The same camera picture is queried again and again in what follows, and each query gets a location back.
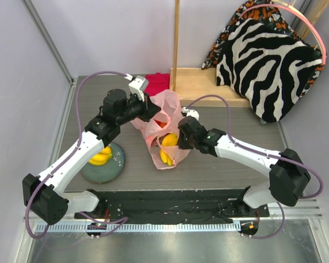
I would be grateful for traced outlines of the orange tangerine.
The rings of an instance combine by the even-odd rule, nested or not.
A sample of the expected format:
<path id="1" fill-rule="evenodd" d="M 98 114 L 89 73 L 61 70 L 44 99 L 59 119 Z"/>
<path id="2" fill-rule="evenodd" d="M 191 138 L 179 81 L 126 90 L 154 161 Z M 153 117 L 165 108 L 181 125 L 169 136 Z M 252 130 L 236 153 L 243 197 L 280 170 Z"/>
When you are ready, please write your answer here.
<path id="1" fill-rule="evenodd" d="M 162 122 L 162 121 L 159 121 L 159 120 L 157 120 L 157 119 L 155 119 L 154 121 L 155 121 L 155 123 L 156 123 L 160 128 L 164 128 L 164 127 L 166 127 L 166 126 L 168 125 L 167 122 Z"/>

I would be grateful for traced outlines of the yellow banana bunch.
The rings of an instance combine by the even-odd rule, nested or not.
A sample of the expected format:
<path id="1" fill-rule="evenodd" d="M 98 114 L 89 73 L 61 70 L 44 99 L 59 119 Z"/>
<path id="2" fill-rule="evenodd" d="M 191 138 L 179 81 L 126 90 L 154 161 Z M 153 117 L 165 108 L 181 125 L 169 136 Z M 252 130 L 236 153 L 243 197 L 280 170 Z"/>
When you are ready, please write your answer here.
<path id="1" fill-rule="evenodd" d="M 110 146 L 105 147 L 95 156 L 93 156 L 88 163 L 94 166 L 105 165 L 112 158 L 112 149 Z"/>
<path id="2" fill-rule="evenodd" d="M 178 143 L 178 136 L 175 133 L 167 134 L 161 137 L 160 140 L 160 159 L 163 164 L 169 167 L 173 166 L 176 156 L 176 146 Z"/>

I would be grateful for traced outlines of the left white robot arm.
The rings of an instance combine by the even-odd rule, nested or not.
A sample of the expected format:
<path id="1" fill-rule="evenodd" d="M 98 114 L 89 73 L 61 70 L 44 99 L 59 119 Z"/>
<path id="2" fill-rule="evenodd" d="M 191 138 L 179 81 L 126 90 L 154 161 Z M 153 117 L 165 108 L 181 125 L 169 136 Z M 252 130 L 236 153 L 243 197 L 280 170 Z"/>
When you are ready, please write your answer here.
<path id="1" fill-rule="evenodd" d="M 104 98 L 99 113 L 85 127 L 81 137 L 49 168 L 22 181 L 26 212 L 34 212 L 48 225 L 59 222 L 66 214 L 88 213 L 101 218 L 106 211 L 105 200 L 94 190 L 66 193 L 74 176 L 120 134 L 120 127 L 136 118 L 150 121 L 161 108 L 148 94 L 127 95 L 113 89 Z"/>

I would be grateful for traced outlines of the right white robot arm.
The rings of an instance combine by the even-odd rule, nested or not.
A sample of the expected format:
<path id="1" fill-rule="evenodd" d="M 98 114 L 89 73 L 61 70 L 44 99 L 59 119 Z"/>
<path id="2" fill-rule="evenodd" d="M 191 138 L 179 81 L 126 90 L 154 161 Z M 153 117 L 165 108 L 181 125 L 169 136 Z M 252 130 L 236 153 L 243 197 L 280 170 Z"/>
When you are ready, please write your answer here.
<path id="1" fill-rule="evenodd" d="M 180 149 L 197 149 L 203 154 L 226 158 L 250 167 L 268 178 L 263 184 L 249 186 L 236 208 L 242 216 L 250 216 L 261 205 L 279 202 L 293 207 L 302 197 L 311 177 L 298 154 L 292 149 L 283 152 L 246 144 L 219 129 L 207 130 L 191 116 L 178 124 Z"/>

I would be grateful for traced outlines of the pink plastic bag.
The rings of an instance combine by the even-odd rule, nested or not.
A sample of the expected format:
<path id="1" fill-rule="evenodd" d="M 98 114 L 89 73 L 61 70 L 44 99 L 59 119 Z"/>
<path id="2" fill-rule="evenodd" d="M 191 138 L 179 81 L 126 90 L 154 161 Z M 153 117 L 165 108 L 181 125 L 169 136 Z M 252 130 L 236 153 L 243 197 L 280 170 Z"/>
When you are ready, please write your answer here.
<path id="1" fill-rule="evenodd" d="M 174 164 L 169 167 L 168 165 L 163 164 L 160 159 L 160 140 L 161 137 L 170 133 L 175 133 L 179 138 L 178 123 L 183 119 L 180 100 L 178 95 L 169 89 L 152 96 L 150 99 L 154 104 L 161 107 L 161 111 L 157 113 L 149 122 L 143 122 L 137 118 L 131 121 L 131 123 L 141 132 L 155 167 L 158 170 L 173 169 L 179 162 L 188 156 L 190 151 L 182 150 L 177 145 Z M 160 128 L 155 123 L 155 119 L 162 122 L 167 122 L 168 125 L 164 128 Z"/>

